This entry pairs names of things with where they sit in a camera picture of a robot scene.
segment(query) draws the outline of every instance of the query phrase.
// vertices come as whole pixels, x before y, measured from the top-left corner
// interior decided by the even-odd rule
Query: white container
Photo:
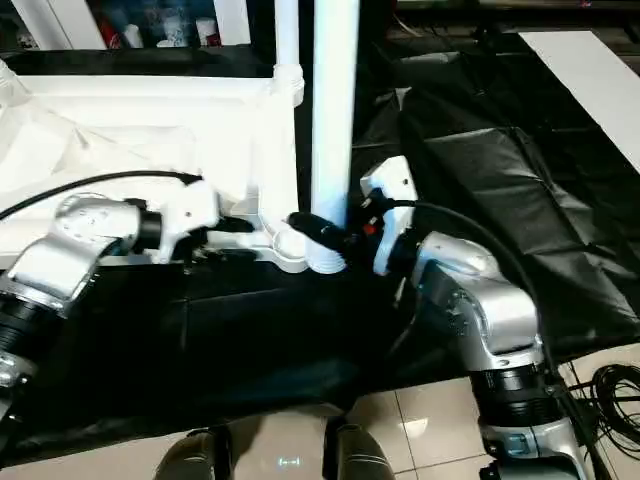
[[[129,24],[124,28],[124,38],[127,39],[131,48],[144,48],[140,29],[137,25]]]
[[[203,47],[209,46],[209,37],[212,37],[218,33],[218,26],[213,18],[197,18],[196,29],[198,30],[198,38],[200,39],[200,45]]]
[[[293,109],[301,95],[295,86],[304,83],[287,78],[17,77],[0,61],[0,210],[102,173],[201,174],[219,193],[223,213],[257,228],[218,243],[213,235],[212,248],[251,248],[261,260],[300,272],[304,237],[285,219],[298,210]],[[145,198],[157,209],[178,188],[173,179],[131,178],[80,191]],[[71,193],[0,223],[0,265],[46,232]]]

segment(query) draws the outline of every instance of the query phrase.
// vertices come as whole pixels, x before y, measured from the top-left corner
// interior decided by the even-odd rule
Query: black tarp
[[[559,357],[635,341],[640,176],[517,37],[403,50],[379,45],[378,61],[359,69],[353,200],[369,167],[404,153],[424,198],[521,252]],[[105,64],[161,73],[163,62],[171,74],[264,70],[225,52],[29,53],[9,63],[19,73],[107,73]],[[303,205],[311,89],[296,112]],[[416,220],[467,235],[441,218]],[[290,276],[233,262],[105,270],[38,377],[9,462],[301,403],[347,407],[370,391],[463,375],[428,322],[381,361],[407,320],[391,311],[393,286],[360,271]]]

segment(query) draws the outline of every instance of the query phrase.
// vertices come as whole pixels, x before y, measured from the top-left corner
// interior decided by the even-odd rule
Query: white pipe
[[[344,227],[358,50],[359,0],[316,0],[311,212]],[[307,262],[319,273],[345,263],[309,240]]]
[[[300,67],[298,0],[276,0],[276,58],[273,77],[276,85],[292,89],[293,105],[304,97],[304,77]]]
[[[278,65],[298,65],[298,0],[276,0],[275,12]]]

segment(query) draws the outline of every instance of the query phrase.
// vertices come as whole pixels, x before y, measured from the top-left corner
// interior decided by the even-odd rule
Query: robotic arm
[[[417,291],[416,316],[454,338],[471,378],[485,449],[496,461],[482,479],[580,479],[586,469],[570,419],[542,368],[536,306],[511,284],[486,248],[440,232],[411,228],[412,207],[379,208],[417,198],[404,157],[388,159],[361,180],[363,232],[347,234],[311,214],[289,223],[348,260],[372,262],[378,275],[401,273]],[[376,228],[383,220],[383,231]]]
[[[63,321],[94,282],[102,257],[154,249],[168,263],[179,240],[219,220],[204,181],[182,189],[159,212],[96,194],[67,198],[43,238],[0,277],[0,450],[20,421],[14,408]]]

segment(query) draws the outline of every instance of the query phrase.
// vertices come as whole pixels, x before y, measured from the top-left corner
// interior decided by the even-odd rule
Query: white floor tile
[[[376,439],[394,472],[415,468],[394,392],[360,398],[347,418]]]
[[[321,480],[325,426],[324,418],[297,412],[232,424],[235,480]]]
[[[484,454],[468,378],[398,390],[417,468]]]
[[[415,470],[396,473],[396,480],[418,480],[418,473]]]
[[[475,480],[479,478],[480,469],[492,461],[493,459],[488,455],[482,455],[433,467],[419,468],[418,480]]]
[[[184,433],[99,448],[0,471],[0,480],[152,480],[166,451]]]

